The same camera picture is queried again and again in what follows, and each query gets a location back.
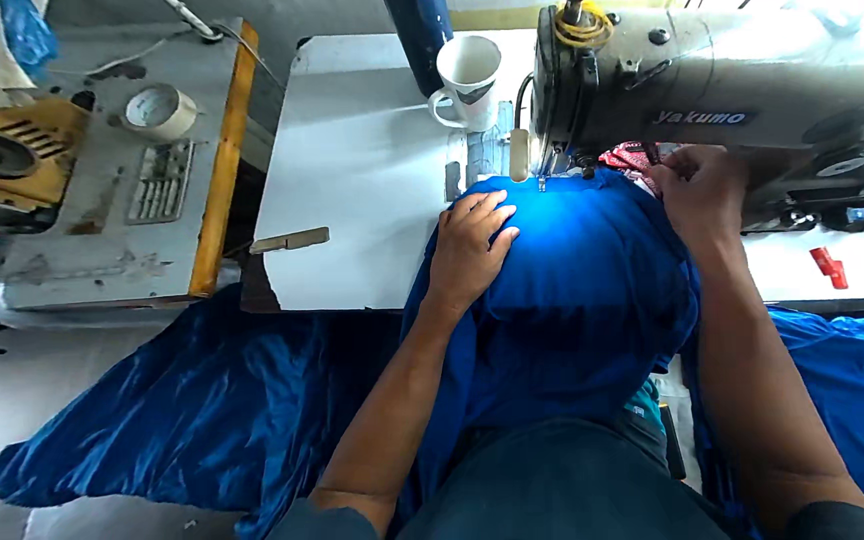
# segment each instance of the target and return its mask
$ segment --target person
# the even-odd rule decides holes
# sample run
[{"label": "person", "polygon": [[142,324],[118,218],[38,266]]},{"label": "person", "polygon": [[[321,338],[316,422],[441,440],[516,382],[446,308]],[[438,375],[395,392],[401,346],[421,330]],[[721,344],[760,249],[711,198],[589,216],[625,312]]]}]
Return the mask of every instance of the person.
[{"label": "person", "polygon": [[[864,538],[864,495],[816,412],[752,276],[739,232],[748,168],[690,146],[650,176],[702,283],[702,401],[765,534]],[[450,334],[519,235],[504,192],[476,193],[438,219],[428,292],[412,329],[344,432],[316,488],[270,540],[375,540],[388,532],[432,413]],[[630,418],[552,419],[497,430],[461,456],[398,538],[524,540],[744,538],[673,480]]]}]

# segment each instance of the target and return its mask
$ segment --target white mug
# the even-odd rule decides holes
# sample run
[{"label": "white mug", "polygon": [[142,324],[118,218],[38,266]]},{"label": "white mug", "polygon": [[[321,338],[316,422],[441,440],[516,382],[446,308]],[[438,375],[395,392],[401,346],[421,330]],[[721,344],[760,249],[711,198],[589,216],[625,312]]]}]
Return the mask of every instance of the white mug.
[{"label": "white mug", "polygon": [[[484,132],[498,122],[496,84],[502,53],[498,45],[480,35],[456,37],[442,45],[436,57],[438,76],[444,87],[429,97],[429,112],[439,124]],[[439,116],[436,106],[451,98],[459,120]]]}]

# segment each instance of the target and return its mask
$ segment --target white tabletop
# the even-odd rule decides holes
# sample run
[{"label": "white tabletop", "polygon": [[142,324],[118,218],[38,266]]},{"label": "white tabletop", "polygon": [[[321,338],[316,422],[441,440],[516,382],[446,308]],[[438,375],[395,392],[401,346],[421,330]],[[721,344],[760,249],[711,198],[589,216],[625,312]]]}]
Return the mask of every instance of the white tabletop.
[{"label": "white tabletop", "polygon": [[[514,101],[534,67],[535,31],[461,34],[499,45],[496,91]],[[302,46],[255,238],[329,227],[330,240],[265,254],[282,309],[401,309],[447,206],[446,164],[464,169],[466,153],[462,130],[429,115],[394,34],[318,36]],[[766,302],[864,299],[864,232],[753,234],[745,244]],[[819,272],[809,250],[822,246],[843,261],[849,289],[833,289]]]}]

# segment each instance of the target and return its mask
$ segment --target right hand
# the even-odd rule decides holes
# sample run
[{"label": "right hand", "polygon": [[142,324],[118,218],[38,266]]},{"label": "right hand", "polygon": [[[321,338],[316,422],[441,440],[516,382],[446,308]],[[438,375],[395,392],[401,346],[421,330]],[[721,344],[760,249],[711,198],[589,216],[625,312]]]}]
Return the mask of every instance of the right hand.
[{"label": "right hand", "polygon": [[665,213],[696,255],[708,246],[739,241],[749,167],[719,146],[686,146],[649,169],[662,191]]}]

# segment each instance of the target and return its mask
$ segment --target gray machine body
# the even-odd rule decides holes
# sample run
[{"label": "gray machine body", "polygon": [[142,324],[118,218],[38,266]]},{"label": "gray machine body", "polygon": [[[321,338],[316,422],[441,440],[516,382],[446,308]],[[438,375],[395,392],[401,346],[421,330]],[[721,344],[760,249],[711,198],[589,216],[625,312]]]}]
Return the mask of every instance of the gray machine body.
[{"label": "gray machine body", "polygon": [[864,16],[618,11],[591,50],[558,41],[554,14],[538,24],[538,176],[623,141],[718,144],[753,165],[748,230],[794,230],[803,215],[847,229],[846,209],[864,208]]}]

